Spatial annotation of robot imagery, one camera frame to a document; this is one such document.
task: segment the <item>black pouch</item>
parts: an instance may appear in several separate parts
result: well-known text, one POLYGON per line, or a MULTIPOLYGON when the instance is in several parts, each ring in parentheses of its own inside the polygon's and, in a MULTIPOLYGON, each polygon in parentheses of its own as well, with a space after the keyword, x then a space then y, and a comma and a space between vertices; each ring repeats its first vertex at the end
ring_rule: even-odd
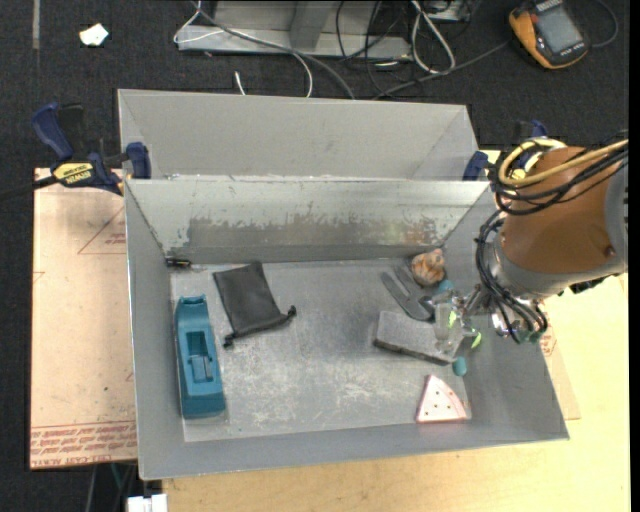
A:
POLYGON ((264 277, 262 263, 213 272, 213 278, 233 329, 225 336, 225 348, 233 345, 235 338, 277 327, 296 314, 295 306, 291 306, 287 314, 280 312, 264 277))

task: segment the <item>clamp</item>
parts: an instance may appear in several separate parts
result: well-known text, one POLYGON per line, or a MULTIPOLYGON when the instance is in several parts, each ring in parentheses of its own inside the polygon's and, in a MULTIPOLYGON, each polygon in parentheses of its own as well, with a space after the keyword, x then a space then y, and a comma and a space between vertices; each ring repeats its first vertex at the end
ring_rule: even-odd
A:
POLYGON ((94 187, 123 195, 122 179, 111 168, 130 161, 132 178, 151 177, 151 163, 147 148, 141 142, 127 145, 124 153, 104 158, 95 149, 84 151, 85 141, 81 136, 83 110, 81 105, 60 107, 51 102, 39 108, 31 118, 31 126, 38 138, 56 154, 50 166, 51 175, 0 193, 0 200, 28 193, 49 185, 60 183, 69 188, 94 187), (72 134, 73 143, 68 134, 72 134))

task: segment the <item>blue stapler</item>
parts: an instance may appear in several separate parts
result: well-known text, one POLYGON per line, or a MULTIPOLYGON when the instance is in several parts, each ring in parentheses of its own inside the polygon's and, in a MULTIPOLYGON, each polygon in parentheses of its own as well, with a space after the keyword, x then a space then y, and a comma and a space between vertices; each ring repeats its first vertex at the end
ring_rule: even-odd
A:
POLYGON ((225 400, 205 295, 180 297, 175 330, 182 416, 191 419, 220 414, 225 400))

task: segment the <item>cardboard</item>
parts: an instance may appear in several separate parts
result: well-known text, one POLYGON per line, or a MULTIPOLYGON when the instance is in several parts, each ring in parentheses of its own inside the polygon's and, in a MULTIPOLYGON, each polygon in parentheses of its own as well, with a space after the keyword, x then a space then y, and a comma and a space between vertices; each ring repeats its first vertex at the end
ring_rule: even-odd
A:
POLYGON ((34 194, 32 469, 137 457, 122 197, 34 194))

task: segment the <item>electronic device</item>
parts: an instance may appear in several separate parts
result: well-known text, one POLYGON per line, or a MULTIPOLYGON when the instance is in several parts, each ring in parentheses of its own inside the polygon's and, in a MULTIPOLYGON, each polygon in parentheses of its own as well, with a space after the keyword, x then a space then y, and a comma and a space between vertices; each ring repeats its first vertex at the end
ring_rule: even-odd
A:
POLYGON ((590 49, 563 0, 528 1, 511 11, 509 24, 522 47, 548 69, 570 66, 590 49))

